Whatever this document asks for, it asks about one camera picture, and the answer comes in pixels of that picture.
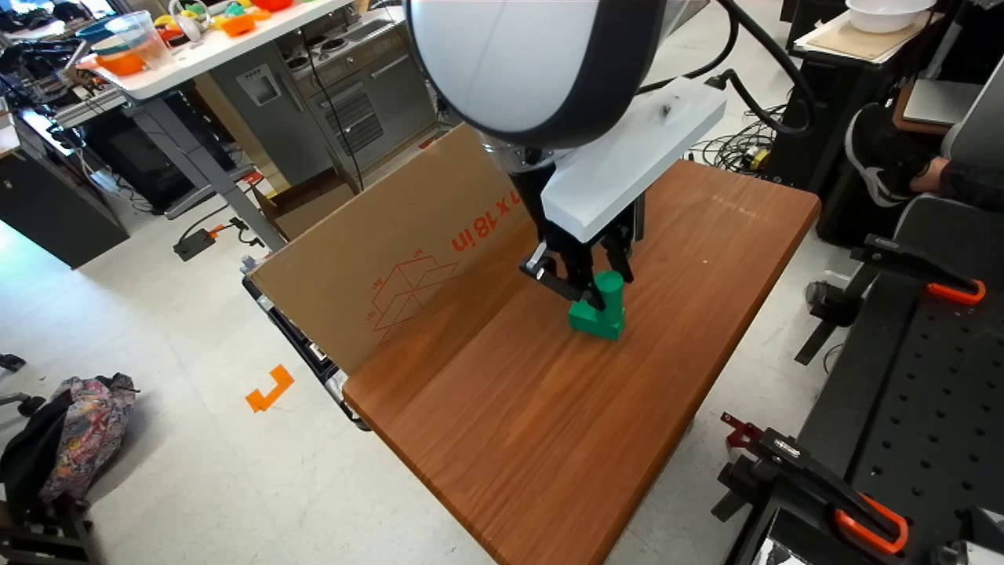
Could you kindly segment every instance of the wooden table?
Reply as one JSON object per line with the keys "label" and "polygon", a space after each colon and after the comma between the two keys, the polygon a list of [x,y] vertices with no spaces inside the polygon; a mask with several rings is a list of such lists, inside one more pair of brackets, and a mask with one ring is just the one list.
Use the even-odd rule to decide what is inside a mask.
{"label": "wooden table", "polygon": [[345,385],[498,563],[605,559],[816,197],[676,165],[647,213],[620,342],[571,332],[563,301],[516,272],[523,232],[447,284]]}
{"label": "wooden table", "polygon": [[917,124],[917,120],[906,120],[906,105],[912,99],[912,81],[902,86],[902,90],[898,93],[898,105],[892,109],[892,125],[898,131],[912,131],[912,135],[947,135],[947,125],[943,124]]}

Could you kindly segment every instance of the table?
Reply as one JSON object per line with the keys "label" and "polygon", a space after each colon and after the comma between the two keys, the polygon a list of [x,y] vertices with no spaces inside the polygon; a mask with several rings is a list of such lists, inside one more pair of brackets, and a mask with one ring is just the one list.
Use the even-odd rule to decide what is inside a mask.
{"label": "table", "polygon": [[345,396],[498,563],[600,563],[679,443],[816,197],[671,166],[647,201],[627,337],[567,330],[513,267],[529,228],[400,328]]}
{"label": "table", "polygon": [[262,21],[243,39],[227,39],[224,33],[209,33],[202,45],[171,52],[169,61],[158,70],[138,75],[113,75],[98,70],[99,78],[122,88],[136,107],[131,120],[145,135],[193,181],[205,184],[192,191],[185,203],[205,201],[213,190],[219,197],[260,235],[272,250],[285,245],[285,240],[257,213],[257,209],[236,190],[236,180],[205,151],[205,145],[185,128],[185,124],[160,100],[163,90],[180,88],[255,47],[262,47],[327,13],[349,8],[349,0],[311,0],[296,3]]}
{"label": "table", "polygon": [[[950,309],[921,299],[920,281],[881,272],[797,436],[847,484],[912,519],[902,563],[921,563],[932,548],[958,538],[953,508],[1004,504],[1002,235],[998,213],[917,197],[894,240],[984,281],[989,299],[973,311]],[[779,508],[818,530],[832,525],[829,511],[782,484],[751,511],[731,563],[752,559]]]}

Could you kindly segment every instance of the cardboard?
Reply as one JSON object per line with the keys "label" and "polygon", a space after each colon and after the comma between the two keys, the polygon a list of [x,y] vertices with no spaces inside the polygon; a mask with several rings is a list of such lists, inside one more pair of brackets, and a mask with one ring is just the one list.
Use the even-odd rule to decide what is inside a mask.
{"label": "cardboard", "polygon": [[311,191],[306,197],[296,201],[291,209],[276,213],[276,225],[285,240],[302,240],[311,225],[327,221],[333,212],[340,212],[345,201],[350,201],[349,184],[327,184]]}
{"label": "cardboard", "polygon": [[523,222],[513,184],[460,125],[285,245],[251,281],[350,375],[443,284]]}

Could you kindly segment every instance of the gray floor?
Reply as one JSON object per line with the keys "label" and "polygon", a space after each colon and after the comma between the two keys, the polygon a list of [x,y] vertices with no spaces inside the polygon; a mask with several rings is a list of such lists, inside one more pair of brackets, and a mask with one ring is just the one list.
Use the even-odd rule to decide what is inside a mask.
{"label": "gray floor", "polygon": [[[779,3],[742,8],[783,39]],[[721,9],[709,8],[664,41],[651,75],[705,64],[721,39]],[[782,70],[751,39],[731,67],[765,105],[786,99]],[[716,131],[742,124],[751,117],[733,100]],[[375,436],[358,435],[335,412],[247,301],[237,287],[247,248],[232,232],[187,264],[171,255],[185,222],[213,203],[176,222],[131,222],[138,232],[126,245],[80,271],[66,271],[0,222],[0,349],[30,362],[2,378],[0,392],[50,392],[62,378],[113,372],[140,385],[128,449],[92,497],[105,559],[488,563]],[[804,287],[821,271],[851,267],[843,250],[811,235],[800,245],[608,563],[721,563],[737,522],[719,525],[709,516],[726,465],[719,412],[779,430],[804,424],[824,382],[818,362],[789,362],[811,330]],[[243,392],[266,385],[276,365],[296,375],[296,385],[272,412],[251,415]],[[19,426],[14,412],[0,412],[2,436]]]}

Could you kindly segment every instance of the orange object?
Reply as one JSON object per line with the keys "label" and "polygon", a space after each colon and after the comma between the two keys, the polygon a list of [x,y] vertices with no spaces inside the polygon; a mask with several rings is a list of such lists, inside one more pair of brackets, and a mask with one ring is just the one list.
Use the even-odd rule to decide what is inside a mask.
{"label": "orange object", "polygon": [[242,39],[242,35],[251,35],[255,30],[255,19],[243,13],[243,17],[232,17],[219,25],[229,39]]}
{"label": "orange object", "polygon": [[270,378],[276,380],[276,391],[270,391],[270,392],[251,391],[251,392],[243,396],[247,404],[251,404],[251,412],[266,412],[266,408],[272,408],[276,399],[285,396],[285,391],[291,385],[291,375],[289,375],[283,365],[276,365],[276,369],[270,372]]}
{"label": "orange object", "polygon": [[947,305],[975,309],[984,299],[984,284],[982,281],[973,281],[973,284],[975,284],[975,292],[963,292],[942,284],[929,284],[926,292]]}
{"label": "orange object", "polygon": [[227,232],[227,228],[229,228],[229,225],[213,225],[213,228],[209,228],[209,240],[216,241],[216,240],[219,240],[219,232]]}
{"label": "orange object", "polygon": [[111,58],[98,58],[98,67],[117,74],[117,75],[136,75],[140,74],[146,64],[145,58],[126,52],[126,53],[111,53]]}
{"label": "orange object", "polygon": [[260,9],[260,8],[251,8],[247,17],[251,17],[255,21],[266,21],[272,13],[270,13],[270,9]]}
{"label": "orange object", "polygon": [[171,30],[158,30],[158,35],[160,35],[163,45],[171,45],[171,41],[185,39],[185,33],[181,33],[180,25],[171,25]]}
{"label": "orange object", "polygon": [[875,516],[881,516],[884,522],[892,522],[898,529],[894,540],[878,538],[875,530],[864,529],[858,522],[854,522],[847,511],[834,511],[836,530],[843,538],[851,538],[854,544],[858,544],[864,550],[871,550],[878,557],[898,557],[906,550],[909,544],[909,525],[902,516],[898,516],[894,508],[881,505],[871,497],[864,497],[867,505],[871,505]]}
{"label": "orange object", "polygon": [[291,8],[291,0],[255,0],[255,8],[266,9],[266,13],[283,13]]}

